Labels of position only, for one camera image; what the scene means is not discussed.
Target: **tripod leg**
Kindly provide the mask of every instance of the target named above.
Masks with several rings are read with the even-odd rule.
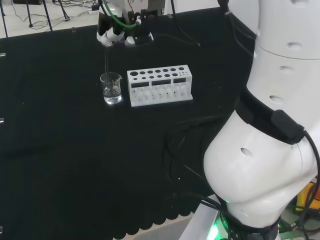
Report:
[[[49,18],[49,13],[48,13],[47,5],[46,5],[46,0],[43,0],[43,6],[44,6],[46,17],[48,19],[50,31],[52,32],[52,26],[51,26],[51,22],[50,22],[50,18]]]
[[[29,17],[29,28],[33,27],[32,23],[31,23],[31,17],[30,17],[30,10],[29,10],[29,3],[28,0],[25,0],[25,4],[26,4],[26,10],[28,12],[28,17]]]
[[[5,13],[4,13],[4,9],[2,7],[1,1],[2,0],[0,0],[0,9],[1,9],[1,15],[2,15],[2,20],[3,20],[3,26],[4,26],[5,36],[8,38],[7,27],[6,27],[6,22],[5,22]]]
[[[63,12],[63,15],[64,15],[64,18],[66,19],[66,21],[68,21],[70,19],[70,17],[68,16],[68,14],[66,13],[65,9],[64,9],[64,6],[62,5],[62,2],[61,0],[58,0],[60,6],[61,6],[61,9],[62,9],[62,12]]]

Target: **white floor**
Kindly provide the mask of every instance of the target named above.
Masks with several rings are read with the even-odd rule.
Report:
[[[0,0],[0,1],[2,1],[2,5],[3,5],[3,11],[5,14],[4,20],[6,24],[8,37],[50,31],[47,18],[44,16],[32,15],[31,16],[32,23],[35,23],[37,21],[42,21],[42,22],[35,23],[33,25],[35,29],[29,28],[28,12],[25,4],[13,3],[16,14],[20,16],[22,20],[26,18],[25,21],[21,21],[21,19],[15,15],[14,8],[11,5],[12,0]],[[52,2],[52,0],[46,0],[45,3],[48,9],[49,17],[51,19],[51,24],[54,31],[61,30],[61,29],[70,29],[72,27],[78,28],[78,27],[98,24],[98,11],[95,11],[96,14],[89,14],[88,11],[91,10],[91,8],[82,7],[82,6],[65,7],[64,10],[68,14],[68,16],[71,18],[70,21],[65,21],[63,17],[64,15],[63,15],[62,9],[59,5],[55,5]],[[30,14],[46,15],[43,3],[41,5],[29,5],[29,9],[30,9]],[[0,38],[5,38],[5,37],[6,37],[6,33],[5,33],[2,17],[0,17]]]

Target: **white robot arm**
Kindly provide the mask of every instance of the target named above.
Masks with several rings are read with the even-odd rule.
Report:
[[[152,34],[146,32],[141,26],[148,15],[157,14],[157,11],[147,11],[148,0],[110,0],[108,2],[98,0],[98,2],[100,8],[96,36],[105,47],[124,41],[127,47],[134,47],[153,40]]]
[[[257,229],[277,223],[317,175],[309,141],[281,138],[268,114],[283,110],[320,149],[320,1],[259,0],[259,13],[247,91],[204,156],[206,178],[228,212]]]

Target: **green cable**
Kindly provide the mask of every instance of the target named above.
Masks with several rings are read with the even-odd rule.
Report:
[[[119,24],[120,26],[124,27],[125,29],[133,29],[137,26],[137,24],[132,24],[132,25],[127,25],[127,24],[124,24],[123,22],[119,21],[118,18],[115,17],[115,15],[112,13],[112,11],[110,10],[109,6],[108,6],[108,3],[103,0],[103,3],[105,5],[105,8],[106,10],[108,11],[108,13],[110,14],[110,16],[113,18],[113,20]]]

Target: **black tablecloth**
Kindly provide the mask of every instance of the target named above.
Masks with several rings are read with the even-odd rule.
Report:
[[[99,85],[105,61],[96,26],[0,40],[0,53],[6,53],[0,58],[3,239],[121,239],[197,208],[197,201],[172,197],[161,167],[164,132],[179,121],[229,114],[251,58],[218,8],[178,19],[201,48],[161,37],[110,49],[109,68],[123,76],[123,101],[113,107]],[[150,27],[178,36],[167,16]],[[184,64],[193,75],[193,101],[131,108],[128,70]],[[184,160],[201,172],[196,135],[185,141]],[[209,194],[194,176],[177,175],[190,189]]]

